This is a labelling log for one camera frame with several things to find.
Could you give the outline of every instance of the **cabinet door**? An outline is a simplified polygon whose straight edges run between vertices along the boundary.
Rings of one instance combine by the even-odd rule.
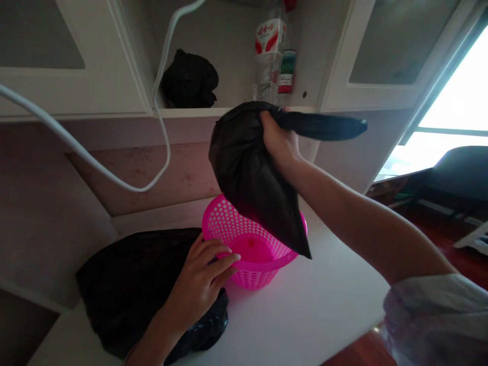
[[[0,0],[0,83],[59,118],[151,105],[114,0]],[[29,114],[0,97],[0,120]]]
[[[351,0],[320,110],[413,107],[476,0]]]

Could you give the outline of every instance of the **black garbage bag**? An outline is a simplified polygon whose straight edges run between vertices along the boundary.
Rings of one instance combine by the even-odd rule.
[[[199,228],[133,234],[94,254],[76,273],[86,313],[103,348],[124,359],[164,305]],[[165,365],[207,350],[224,333],[225,289],[208,312],[181,337]]]
[[[217,85],[219,76],[207,59],[179,49],[163,74],[162,89],[176,108],[210,108],[217,100],[212,93]]]
[[[224,114],[213,128],[208,158],[224,196],[241,215],[311,259],[297,193],[275,169],[264,146],[259,118],[263,110],[280,127],[322,141],[352,139],[368,126],[355,118],[287,113],[266,102],[246,102]]]

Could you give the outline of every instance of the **right hand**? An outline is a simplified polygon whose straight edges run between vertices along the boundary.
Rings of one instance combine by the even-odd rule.
[[[277,169],[287,176],[292,165],[302,160],[298,151],[298,137],[294,131],[283,130],[268,111],[260,113],[264,129],[264,145],[271,154]]]

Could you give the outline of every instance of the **wall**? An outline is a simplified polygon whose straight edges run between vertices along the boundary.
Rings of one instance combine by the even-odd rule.
[[[366,119],[368,130],[349,141],[321,142],[315,164],[365,193],[407,127],[411,109],[348,112],[338,115]]]
[[[0,286],[72,308],[74,273],[117,232],[42,125],[0,126]]]
[[[26,365],[59,315],[3,290],[0,290],[0,314],[3,366]]]
[[[411,117],[411,110],[351,112],[343,115],[366,119],[368,131],[354,140],[320,143],[315,163],[363,193],[400,139]],[[157,174],[166,160],[166,148],[159,145],[162,140],[158,136],[159,126],[153,122],[150,118],[92,120],[68,123],[66,127],[113,173],[132,185],[142,187]],[[146,193],[133,193],[118,187],[75,153],[62,147],[59,149],[67,152],[69,160],[107,211],[112,216],[119,216],[220,193],[208,161],[214,123],[210,119],[165,122],[169,139],[175,142],[171,145],[170,165],[161,180]],[[318,144],[300,138],[299,145],[302,155],[313,160]]]
[[[156,185],[144,193],[130,192],[109,181],[75,153],[68,158],[112,216],[130,214],[216,196],[220,193],[208,161],[209,142],[171,145],[171,160]],[[166,161],[166,146],[92,151],[93,156],[123,181],[147,185]]]

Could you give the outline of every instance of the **white cable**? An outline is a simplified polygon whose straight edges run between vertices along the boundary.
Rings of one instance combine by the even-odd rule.
[[[110,170],[105,168],[102,164],[98,162],[97,159],[95,159],[66,129],[61,126],[61,124],[56,121],[49,113],[47,113],[45,110],[37,106],[36,104],[32,103],[30,100],[24,98],[20,94],[10,90],[6,86],[0,84],[0,95],[3,97],[7,98],[11,102],[17,104],[18,106],[24,108],[26,111],[32,113],[34,116],[39,118],[39,120],[44,123],[50,130],[52,130],[61,140],[63,140],[70,148],[73,149],[74,152],[76,152],[80,157],[85,160],[88,164],[92,165],[95,169],[97,169],[100,173],[102,173],[104,176],[106,176],[108,179],[111,181],[115,182],[119,186],[132,191],[132,192],[146,192],[149,189],[151,189],[156,182],[161,178],[163,173],[165,172],[166,168],[169,165],[169,160],[171,158],[171,150],[169,146],[169,139],[168,139],[168,134],[166,132],[166,127],[164,126],[163,118],[161,117],[161,114],[159,113],[159,107],[158,107],[158,102],[157,102],[157,97],[158,97],[158,88],[159,84],[161,82],[161,79],[163,78],[163,73],[164,69],[166,67],[166,61],[168,59],[168,53],[169,53],[169,45],[171,42],[171,38],[173,37],[173,32],[174,29],[176,28],[176,24],[178,23],[178,20],[185,14],[191,13],[195,10],[197,10],[205,0],[197,0],[192,4],[186,5],[182,8],[179,8],[176,10],[169,22],[168,25],[168,31],[166,32],[166,37],[164,39],[164,45],[163,45],[163,53],[161,56],[161,61],[159,64],[159,69],[158,69],[158,74],[156,77],[156,81],[154,83],[153,89],[152,89],[152,101],[154,104],[154,108],[156,110],[156,115],[158,116],[161,129],[163,130],[163,137],[164,141],[166,143],[166,163],[164,164],[163,168],[160,170],[160,172],[154,177],[154,179],[145,187],[142,188],[137,188],[133,187],[123,180],[121,180],[119,177],[114,175]]]

